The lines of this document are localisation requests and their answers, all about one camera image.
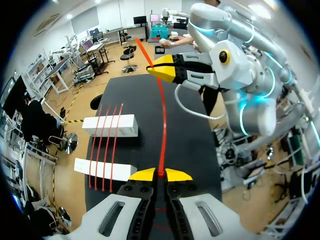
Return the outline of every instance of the red line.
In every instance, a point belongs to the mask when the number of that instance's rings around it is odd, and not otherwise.
[[[119,120],[122,112],[124,104],[121,104],[120,111],[119,111],[119,117],[118,117],[118,122],[116,124],[116,129],[115,129],[115,136],[114,136],[114,142],[113,142],[113,152],[112,152],[112,162],[111,162],[111,177],[110,177],[110,193],[112,193],[112,175],[113,175],[113,170],[114,170],[114,161],[115,161],[115,153],[116,153],[116,142],[117,142],[117,135],[118,135],[118,127],[119,127]]]
[[[139,48],[141,49],[144,57],[148,61],[149,65],[153,67],[152,61],[145,50],[144,46],[140,42],[140,40],[136,37],[135,41]],[[167,142],[167,109],[166,109],[166,102],[165,102],[165,94],[164,89],[162,87],[162,83],[160,78],[156,78],[158,87],[160,89],[161,94],[161,101],[162,101],[162,113],[163,113],[163,135],[162,135],[162,145],[161,145],[161,153],[160,153],[160,159],[159,159],[159,167],[158,167],[158,178],[164,178],[165,176],[165,153],[166,153],[166,142]]]
[[[91,150],[91,156],[90,156],[90,166],[89,166],[89,188],[91,188],[91,161],[92,161],[92,157],[94,156],[95,141],[96,141],[97,129],[98,129],[98,124],[99,124],[99,120],[100,120],[102,106],[103,106],[103,104],[101,103],[99,116],[98,116],[98,122],[96,123],[95,133],[94,133],[93,143],[92,143],[92,150]]]
[[[152,224],[152,226],[155,227],[156,229],[160,229],[162,231],[170,231],[171,230],[170,227],[158,226],[156,224]]]
[[[99,146],[98,146],[98,154],[96,155],[95,177],[94,177],[94,190],[95,190],[95,191],[97,191],[97,190],[98,190],[98,188],[97,188],[97,169],[98,169],[98,160],[99,160],[99,154],[100,154],[100,146],[101,146],[102,136],[103,136],[103,134],[104,134],[104,129],[105,129],[105,124],[106,124],[106,119],[107,119],[107,116],[108,116],[109,110],[110,110],[110,106],[108,107],[108,110],[106,111],[106,114],[105,114],[105,118],[104,118],[103,126],[102,126],[102,131],[101,131],[101,136],[100,136],[100,141],[99,141]]]
[[[105,152],[104,152],[104,163],[103,163],[103,179],[102,179],[102,192],[105,191],[105,167],[106,167],[106,161],[107,161],[107,152],[108,152],[108,145],[109,145],[109,138],[110,138],[110,133],[111,133],[111,128],[112,128],[112,123],[114,121],[114,116],[116,114],[118,105],[115,105],[111,123],[110,123],[110,128],[109,128],[109,133],[108,133],[108,139],[106,140],[106,145],[105,145]]]

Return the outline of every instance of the ceiling light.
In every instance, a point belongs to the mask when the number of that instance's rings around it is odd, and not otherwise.
[[[259,4],[250,4],[249,8],[258,16],[264,18],[264,19],[271,19],[270,13],[268,10],[259,5]]]
[[[277,0],[263,0],[266,4],[269,5],[273,10],[278,9],[278,1]]]

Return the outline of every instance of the black table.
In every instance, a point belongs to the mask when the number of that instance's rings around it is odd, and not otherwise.
[[[176,84],[162,82],[167,110],[167,140],[165,151],[165,168],[183,171],[192,176],[200,191],[210,193],[222,200],[220,169],[217,161],[214,138],[209,122],[204,118],[191,115],[182,110],[176,103],[174,91]],[[182,88],[179,92],[181,102],[189,109],[205,114],[205,107],[197,91]],[[101,115],[105,115],[108,106],[110,111],[116,104],[118,109],[123,103],[122,114],[134,114],[139,126],[138,137],[118,138],[114,162],[131,164],[139,170],[159,165],[162,135],[163,112],[161,95],[156,78],[149,74],[112,78],[108,83],[100,104],[103,104]],[[102,140],[99,161],[103,162],[106,150],[105,137]],[[93,137],[88,143],[86,159],[90,159]],[[99,138],[95,140],[94,155],[97,156]],[[111,161],[113,139],[109,141],[107,162]],[[157,209],[150,239],[173,239],[167,220],[164,202],[163,179],[158,180]],[[102,192],[102,179],[98,178],[98,191],[94,186],[89,188],[89,176],[85,176],[85,204],[89,211],[105,199],[110,193],[110,181],[105,180],[106,191]],[[112,181],[114,193],[124,184]]]
[[[149,35],[148,35],[148,24],[145,23],[144,25],[134,25],[131,27],[121,27],[119,28],[118,31],[118,35],[119,35],[119,40],[120,40],[120,44],[122,45],[122,43],[126,43],[126,40],[122,41],[121,35],[125,33],[125,30],[128,29],[138,29],[138,28],[144,28],[144,35],[145,35],[145,41],[148,41]]]
[[[176,29],[176,28],[168,28],[169,35],[171,35],[171,32],[177,32],[179,36],[183,36],[184,34],[187,34],[188,31],[185,29]],[[153,39],[151,38],[151,34],[148,40],[149,44],[156,46],[160,46],[159,43],[160,39]],[[185,44],[180,46],[175,46],[173,48],[166,48],[163,53],[154,53],[154,59],[158,59],[163,57],[164,55],[175,55],[175,54],[181,54],[181,53],[195,53],[197,50],[194,48],[192,44]]]

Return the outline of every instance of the computer monitor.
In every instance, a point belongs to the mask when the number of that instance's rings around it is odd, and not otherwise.
[[[142,24],[147,23],[147,16],[135,16],[133,18],[133,22],[134,22],[134,24],[140,24],[142,27]]]
[[[92,41],[89,39],[87,41],[85,41],[84,43],[82,43],[82,47],[84,48],[84,50],[88,50],[89,48],[91,48],[94,44],[92,43]]]
[[[160,22],[159,14],[150,14],[150,22]]]
[[[2,108],[11,119],[14,117],[17,109],[17,99],[23,97],[25,98],[26,91],[27,87],[21,76],[14,83],[14,85],[8,89],[8,96],[6,97]]]
[[[90,36],[95,36],[99,33],[99,29],[95,28],[94,30],[90,30],[89,33],[90,33]]]

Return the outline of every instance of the electronic equipment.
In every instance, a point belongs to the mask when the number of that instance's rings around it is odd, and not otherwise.
[[[95,28],[94,30],[90,30],[89,33],[90,33],[90,36],[94,37],[95,35],[97,35],[99,33],[99,29]]]
[[[134,22],[134,24],[140,24],[140,26],[142,27],[142,24],[147,23],[147,17],[146,16],[135,16],[133,18],[133,22]]]
[[[150,14],[150,22],[160,22],[160,15],[159,14]]]
[[[91,48],[94,44],[92,43],[91,40],[87,40],[84,43],[82,43],[82,46],[84,50],[88,51],[89,48]]]
[[[173,24],[173,28],[174,29],[187,29],[187,24],[176,22]]]
[[[151,38],[168,38],[168,28],[165,25],[155,25],[151,29]]]
[[[12,119],[17,109],[17,100],[25,97],[26,85],[20,76],[18,80],[8,89],[8,96],[3,105],[3,110]]]

